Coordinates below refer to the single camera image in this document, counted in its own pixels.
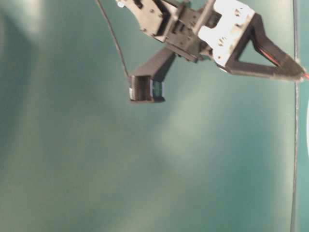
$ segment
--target teal surface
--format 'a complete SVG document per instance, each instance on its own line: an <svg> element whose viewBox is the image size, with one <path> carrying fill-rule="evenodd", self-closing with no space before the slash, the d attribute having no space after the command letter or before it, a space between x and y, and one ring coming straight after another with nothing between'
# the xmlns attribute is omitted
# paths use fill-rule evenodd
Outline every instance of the teal surface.
<svg viewBox="0 0 309 232"><path fill-rule="evenodd" d="M309 70L309 31L308 31L308 9L309 2L301 0L299 2L299 33L300 33L300 60ZM298 177L297 177L297 232L307 232L309 230L309 82L299 85L299 146L298 146Z"/></svg>
<svg viewBox="0 0 309 232"><path fill-rule="evenodd" d="M162 44L102 2L133 71ZM244 2L293 55L292 1ZM1 232L289 231L293 83L178 58L166 103L130 104L93 1L0 0L0 15Z"/></svg>

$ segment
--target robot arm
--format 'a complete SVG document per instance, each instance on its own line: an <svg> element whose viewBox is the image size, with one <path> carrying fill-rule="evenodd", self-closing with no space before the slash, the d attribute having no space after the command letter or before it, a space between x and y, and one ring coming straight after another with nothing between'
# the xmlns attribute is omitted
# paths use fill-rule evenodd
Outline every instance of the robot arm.
<svg viewBox="0 0 309 232"><path fill-rule="evenodd" d="M208 0L198 11L190 8L189 0L182 3L175 0L116 1L134 14L143 33L166 44L161 52L134 72L131 78L134 83L139 83L137 79L141 76L154 79L154 63L156 70L165 70L155 75L159 82L163 82L174 54L193 62L208 56L219 68L230 74L287 81L303 80L304 68L266 36L261 16L237 0ZM255 50L274 66L239 61L249 40L253 42ZM152 81L142 82L147 84L131 83L132 101L143 101L136 96L147 96L144 97L147 102L163 101L163 98L151 96L154 88Z"/></svg>

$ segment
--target wire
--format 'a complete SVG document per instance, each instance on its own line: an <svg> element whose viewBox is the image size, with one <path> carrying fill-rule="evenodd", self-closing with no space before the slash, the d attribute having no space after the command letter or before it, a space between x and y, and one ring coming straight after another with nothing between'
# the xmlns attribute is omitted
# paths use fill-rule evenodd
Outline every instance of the wire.
<svg viewBox="0 0 309 232"><path fill-rule="evenodd" d="M105 10L104 10L104 8L103 8L102 3L101 3L99 0L95 0L95 2L96 2L97 5L99 6L99 8L100 8L100 10L101 10L101 13L102 13L102 15L103 15L103 17L104 17L104 19L105 19L107 25L108 25L108 29L109 29L110 32L111 32L112 39L113 39L113 41L114 41L114 44L115 44L115 47L116 47L116 49L117 49L118 55L119 55L119 57L120 57L120 59L121 59L122 68L123 68L123 70L124 70L125 76L129 79L129 74L128 74L128 72L127 72L126 63L125 63L125 59L124 59L124 55L122 54L122 51L121 51L121 49L120 49L120 46L119 46L119 43L118 43L118 41L117 41L115 32L114 32L114 30L112 29L111 22L110 22L110 20L109 20L108 17L107 17L107 14L106 14L106 12L105 12Z"/></svg>
<svg viewBox="0 0 309 232"><path fill-rule="evenodd" d="M294 57L299 58L299 34L298 34L298 1L293 0L293 21L294 21ZM293 195L291 210L290 232L296 231L296 201L297 201L297 163L298 163L298 128L299 128L299 85L295 82L295 137L294 137L294 171L293 171Z"/></svg>
<svg viewBox="0 0 309 232"><path fill-rule="evenodd" d="M266 53L262 48L259 48L260 52L267 58L269 59L272 63L275 65L279 66L280 64L268 53Z"/></svg>

